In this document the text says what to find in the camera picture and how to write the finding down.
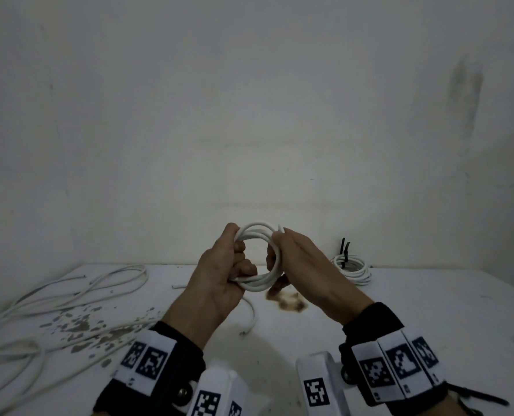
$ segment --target brown burn stain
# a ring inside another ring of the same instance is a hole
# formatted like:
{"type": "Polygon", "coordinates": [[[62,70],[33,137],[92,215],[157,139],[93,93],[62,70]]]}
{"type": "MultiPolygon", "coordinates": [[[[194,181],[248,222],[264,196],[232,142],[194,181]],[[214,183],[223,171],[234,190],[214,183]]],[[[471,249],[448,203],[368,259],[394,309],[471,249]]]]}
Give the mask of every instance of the brown burn stain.
{"type": "Polygon", "coordinates": [[[266,293],[267,300],[278,302],[278,308],[283,311],[303,312],[309,306],[299,292],[279,292],[276,295],[266,293]]]}

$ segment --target cable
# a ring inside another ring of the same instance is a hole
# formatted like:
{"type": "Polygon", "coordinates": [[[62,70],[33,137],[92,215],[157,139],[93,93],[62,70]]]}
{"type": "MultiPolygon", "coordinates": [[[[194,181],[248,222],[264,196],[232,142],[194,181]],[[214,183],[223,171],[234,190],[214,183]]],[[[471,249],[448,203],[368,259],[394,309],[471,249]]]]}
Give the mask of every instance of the cable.
{"type": "Polygon", "coordinates": [[[371,283],[371,272],[368,269],[368,264],[356,255],[349,254],[346,261],[345,254],[339,254],[332,258],[330,262],[354,285],[363,286],[371,283]]]}
{"type": "MultiPolygon", "coordinates": [[[[284,233],[284,228],[279,224],[278,230],[284,233]]],[[[274,266],[270,273],[258,274],[257,276],[249,276],[249,277],[234,277],[230,280],[233,282],[237,282],[241,287],[249,292],[262,292],[266,291],[269,287],[274,285],[276,279],[278,279],[283,271],[282,271],[282,256],[280,253],[280,249],[274,244],[272,240],[272,233],[275,231],[274,227],[268,223],[264,222],[254,222],[249,223],[243,226],[238,230],[236,236],[234,236],[234,241],[246,241],[247,239],[262,239],[272,247],[276,254],[276,261],[274,262],[274,266]],[[253,226],[264,226],[266,229],[253,229],[248,230],[253,226]]]]}
{"type": "MultiPolygon", "coordinates": [[[[187,285],[172,285],[172,289],[185,289],[187,285]]],[[[253,313],[253,317],[251,319],[251,322],[249,322],[248,325],[242,326],[242,330],[240,331],[240,337],[244,337],[249,334],[251,330],[253,330],[253,327],[255,324],[257,324],[257,311],[255,310],[255,307],[253,306],[253,303],[247,299],[245,296],[241,298],[241,300],[244,300],[247,302],[247,304],[251,308],[251,312],[253,313]]]]}
{"type": "MultiPolygon", "coordinates": [[[[144,265],[129,265],[126,267],[119,268],[117,270],[114,270],[112,272],[101,274],[94,278],[87,287],[77,291],[77,292],[71,292],[69,294],[60,294],[60,295],[53,295],[48,297],[42,297],[36,300],[26,300],[29,298],[32,294],[38,293],[42,289],[44,289],[47,286],[53,285],[55,283],[65,282],[69,280],[74,279],[81,279],[86,278],[85,276],[73,276],[73,277],[66,277],[62,279],[58,279],[51,282],[46,282],[39,284],[30,291],[28,291],[26,294],[18,297],[16,300],[12,301],[11,305],[5,309],[3,312],[0,313],[0,328],[7,322],[14,320],[16,318],[24,318],[28,317],[30,315],[39,315],[39,314],[45,314],[50,312],[59,311],[62,309],[70,309],[77,306],[85,306],[87,304],[91,304],[94,302],[101,302],[102,300],[108,300],[111,298],[116,298],[119,296],[123,296],[125,294],[130,294],[132,292],[135,292],[140,287],[142,287],[147,280],[149,279],[149,275],[147,274],[147,270],[144,265]],[[108,283],[103,284],[103,281],[106,279],[111,278],[112,275],[122,273],[125,271],[136,271],[136,275],[121,282],[114,282],[114,283],[108,283]],[[114,286],[120,286],[128,284],[132,281],[135,281],[137,279],[141,279],[141,283],[138,283],[137,286],[134,286],[132,289],[128,290],[127,292],[122,292],[119,294],[111,294],[108,296],[105,296],[104,298],[97,298],[94,300],[85,300],[83,298],[86,294],[92,291],[96,291],[99,289],[105,289],[110,288],[114,286]]],[[[4,343],[0,345],[0,364],[2,363],[8,363],[13,361],[22,361],[15,371],[11,372],[9,376],[4,378],[3,382],[0,383],[0,391],[3,390],[6,386],[11,384],[22,372],[26,370],[31,364],[35,364],[35,370],[30,375],[30,378],[27,379],[25,382],[25,386],[21,388],[21,391],[12,398],[9,402],[7,402],[3,407],[0,408],[0,415],[4,414],[17,406],[20,406],[24,404],[25,402],[31,400],[32,398],[44,393],[45,391],[50,390],[51,388],[55,387],[56,385],[62,384],[63,382],[67,381],[70,378],[75,377],[76,375],[80,374],[81,372],[87,370],[91,366],[97,364],[98,362],[102,361],[107,356],[110,356],[115,351],[119,350],[130,340],[133,340],[134,336],[132,336],[131,339],[128,341],[125,341],[123,344],[118,344],[117,346],[114,346],[112,349],[108,350],[103,356],[92,359],[89,361],[87,365],[84,365],[80,367],[80,369],[76,370],[74,373],[69,374],[65,377],[61,377],[57,379],[56,381],[45,385],[41,388],[36,389],[35,391],[31,391],[34,385],[36,384],[39,376],[43,372],[44,364],[46,361],[46,357],[48,353],[52,353],[56,350],[65,349],[71,346],[74,346],[78,343],[85,342],[91,338],[101,336],[103,334],[106,334],[110,331],[121,329],[121,328],[127,328],[127,327],[145,327],[149,324],[152,324],[155,322],[155,318],[150,318],[148,320],[139,320],[130,322],[127,324],[121,324],[119,326],[106,328],[104,330],[99,330],[97,333],[94,333],[92,335],[89,335],[88,337],[82,337],[80,339],[76,339],[72,342],[63,342],[59,343],[56,346],[53,346],[51,348],[45,348],[43,347],[36,338],[23,338],[19,340],[14,340],[8,343],[4,343]]]]}

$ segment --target person's right hand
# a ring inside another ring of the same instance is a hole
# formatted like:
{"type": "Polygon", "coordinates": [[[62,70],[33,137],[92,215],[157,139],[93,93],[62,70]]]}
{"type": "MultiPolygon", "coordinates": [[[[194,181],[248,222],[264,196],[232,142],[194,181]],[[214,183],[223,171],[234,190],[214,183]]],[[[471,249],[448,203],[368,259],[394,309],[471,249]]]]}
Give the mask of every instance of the person's right hand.
{"type": "MultiPolygon", "coordinates": [[[[275,296],[292,284],[309,302],[343,325],[373,303],[305,235],[285,229],[285,233],[274,232],[272,240],[282,252],[285,274],[270,288],[270,295],[275,296]]],[[[269,245],[266,258],[268,270],[272,269],[275,260],[276,255],[269,245]]]]}

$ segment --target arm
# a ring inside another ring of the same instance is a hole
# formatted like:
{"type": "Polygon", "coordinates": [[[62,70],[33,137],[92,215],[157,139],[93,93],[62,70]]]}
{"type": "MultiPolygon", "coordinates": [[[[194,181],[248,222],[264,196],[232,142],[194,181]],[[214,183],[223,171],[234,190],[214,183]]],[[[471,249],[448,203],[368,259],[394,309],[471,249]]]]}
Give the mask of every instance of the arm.
{"type": "MultiPolygon", "coordinates": [[[[244,295],[237,283],[228,283],[228,277],[257,274],[257,268],[245,258],[245,244],[233,241],[238,229],[234,223],[226,225],[212,248],[203,253],[188,286],[161,320],[201,350],[244,295]]],[[[98,412],[93,416],[109,415],[98,412]]]]}
{"type": "MultiPolygon", "coordinates": [[[[282,265],[285,274],[271,287],[270,294],[278,294],[283,287],[289,284],[294,285],[298,292],[311,303],[321,308],[331,319],[342,324],[345,333],[348,335],[348,338],[350,338],[352,331],[352,325],[350,323],[366,308],[371,306],[374,301],[347,280],[306,236],[285,229],[285,233],[275,232],[273,234],[273,240],[282,252],[282,265]]],[[[275,261],[274,250],[269,247],[267,252],[267,268],[270,270],[275,261]]],[[[400,324],[395,327],[395,330],[402,328],[403,325],[399,322],[397,317],[393,314],[392,316],[395,320],[395,324],[400,324]]],[[[381,333],[379,336],[373,339],[366,339],[365,341],[376,340],[378,337],[385,334],[388,333],[381,333]]],[[[347,344],[340,346],[342,362],[348,358],[347,353],[352,354],[349,350],[349,352],[346,351],[344,355],[344,350],[347,350],[350,346],[349,340],[347,344]]],[[[436,400],[441,399],[441,401],[427,411],[420,413],[421,416],[466,416],[466,413],[457,402],[448,395],[442,399],[442,394],[445,394],[445,390],[439,390],[436,394],[436,400]]]]}

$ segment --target hand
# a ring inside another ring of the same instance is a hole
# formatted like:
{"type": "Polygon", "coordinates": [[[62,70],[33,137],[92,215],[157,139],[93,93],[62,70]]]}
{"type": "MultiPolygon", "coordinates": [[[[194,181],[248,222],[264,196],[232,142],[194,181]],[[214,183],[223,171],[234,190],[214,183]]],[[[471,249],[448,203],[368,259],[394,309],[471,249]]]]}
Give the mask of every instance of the hand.
{"type": "Polygon", "coordinates": [[[188,286],[162,320],[201,349],[244,295],[244,290],[228,278],[257,274],[257,267],[245,258],[245,244],[233,241],[238,230],[235,223],[226,225],[212,248],[203,253],[188,286]]]}
{"type": "MultiPolygon", "coordinates": [[[[272,240],[282,252],[285,274],[270,288],[270,295],[277,295],[292,284],[309,302],[343,325],[373,303],[305,235],[285,229],[285,233],[274,232],[272,240]]],[[[272,269],[275,260],[274,250],[268,246],[268,270],[272,269]]]]}

